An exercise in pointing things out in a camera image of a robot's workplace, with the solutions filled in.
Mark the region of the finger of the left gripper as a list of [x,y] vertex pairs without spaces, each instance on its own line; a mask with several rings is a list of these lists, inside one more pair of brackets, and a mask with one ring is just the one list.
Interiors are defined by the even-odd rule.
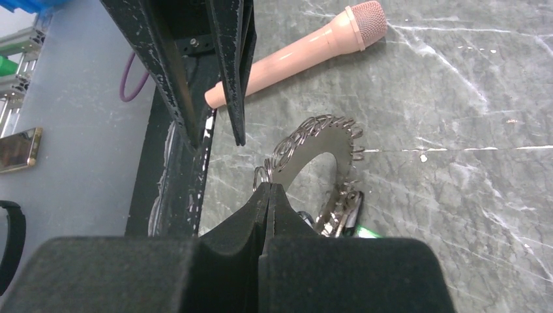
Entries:
[[404,237],[318,235],[270,185],[259,258],[260,312],[454,312],[440,263]]
[[59,237],[27,262],[2,312],[255,312],[271,185],[201,237]]

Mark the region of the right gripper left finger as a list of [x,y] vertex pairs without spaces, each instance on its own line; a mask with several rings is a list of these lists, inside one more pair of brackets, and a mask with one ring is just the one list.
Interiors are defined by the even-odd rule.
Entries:
[[185,138],[199,147],[202,107],[192,99],[178,43],[209,32],[205,1],[103,1],[102,5],[143,63]]

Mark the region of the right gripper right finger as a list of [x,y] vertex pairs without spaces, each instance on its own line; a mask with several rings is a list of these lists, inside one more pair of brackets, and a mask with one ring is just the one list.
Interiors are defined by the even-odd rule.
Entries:
[[212,0],[206,6],[233,135],[244,146],[244,101],[257,39],[254,2]]

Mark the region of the metal disc with keyrings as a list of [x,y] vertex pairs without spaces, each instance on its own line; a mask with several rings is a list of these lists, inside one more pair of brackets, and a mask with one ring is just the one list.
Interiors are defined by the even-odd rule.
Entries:
[[355,144],[362,135],[352,117],[309,117],[256,167],[252,188],[276,183],[284,190],[293,186],[308,191],[308,200],[317,207],[299,215],[316,233],[355,237],[364,194],[356,187],[353,165],[364,159],[364,147]]

